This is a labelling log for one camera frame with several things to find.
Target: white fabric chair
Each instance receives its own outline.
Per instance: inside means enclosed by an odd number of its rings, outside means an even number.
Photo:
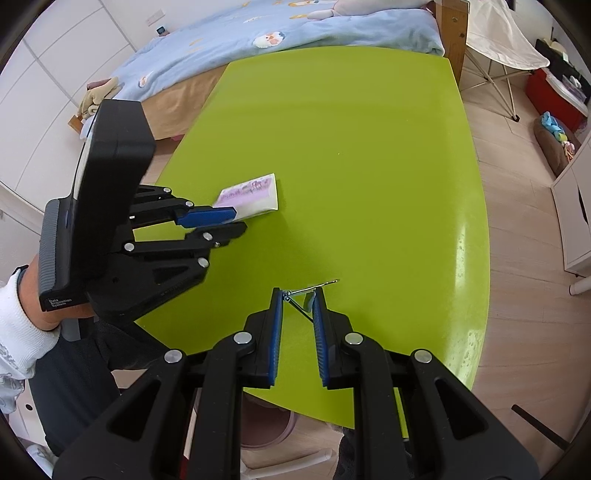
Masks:
[[[478,71],[468,67],[465,69],[482,78],[484,82],[462,89],[462,92],[483,85],[492,85],[511,118],[518,122],[519,115],[515,111],[510,78],[547,67],[550,61],[540,54],[521,33],[505,0],[470,0],[466,45],[466,56]],[[480,65],[472,51],[477,51],[489,59],[488,70]],[[491,76],[493,62],[502,65],[503,75]],[[507,67],[517,69],[517,72],[508,73]],[[502,81],[507,82],[511,103],[497,84]]]

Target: lime green tabletop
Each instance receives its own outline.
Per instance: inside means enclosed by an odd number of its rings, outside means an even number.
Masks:
[[[471,386],[489,298],[489,240],[472,137],[449,62],[372,47],[265,54],[226,69],[159,185],[211,205],[275,173],[279,211],[212,251],[205,282],[140,320],[194,353],[268,308],[273,287],[334,278],[329,307],[386,349],[427,348]],[[182,238],[174,225],[139,240]],[[277,383],[256,395],[353,426],[327,391],[311,323],[284,309]]]

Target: stuffed animal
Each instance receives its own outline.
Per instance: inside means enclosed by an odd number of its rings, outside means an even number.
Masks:
[[[394,8],[421,8],[428,0],[337,0],[331,10],[317,10],[308,14],[311,20],[324,20],[330,17],[370,15]]]

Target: white sleeve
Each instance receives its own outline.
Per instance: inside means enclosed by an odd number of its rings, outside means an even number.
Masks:
[[[0,287],[0,410],[16,409],[24,381],[35,374],[35,362],[55,347],[60,329],[44,332],[35,327],[18,300],[16,272]]]

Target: white cabinet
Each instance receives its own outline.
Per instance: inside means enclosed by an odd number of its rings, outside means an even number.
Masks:
[[[564,269],[591,275],[591,135],[574,160],[552,186],[562,247]]]

